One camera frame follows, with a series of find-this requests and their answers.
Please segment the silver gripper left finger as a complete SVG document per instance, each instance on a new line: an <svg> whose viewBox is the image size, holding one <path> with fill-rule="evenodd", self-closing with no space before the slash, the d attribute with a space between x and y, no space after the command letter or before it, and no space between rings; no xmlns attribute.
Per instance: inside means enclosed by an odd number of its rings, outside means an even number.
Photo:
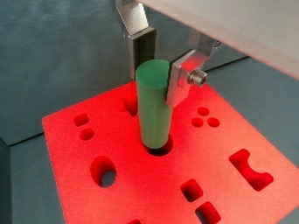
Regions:
<svg viewBox="0 0 299 224"><path fill-rule="evenodd" d="M147 21L146 8L137 0L115 0L117 13L126 33L131 79L138 67L155 58L157 29Z"/></svg>

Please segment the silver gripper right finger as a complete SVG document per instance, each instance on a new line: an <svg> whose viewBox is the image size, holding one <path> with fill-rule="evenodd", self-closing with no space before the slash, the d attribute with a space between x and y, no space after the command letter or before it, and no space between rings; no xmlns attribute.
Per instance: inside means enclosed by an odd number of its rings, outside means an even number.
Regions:
<svg viewBox="0 0 299 224"><path fill-rule="evenodd" d="M207 80L202 70L205 63L221 48L221 42L205 33L191 29L189 44L191 49L185 52L170 66L170 79L166 103L175 108L187 98L191 86L201 87Z"/></svg>

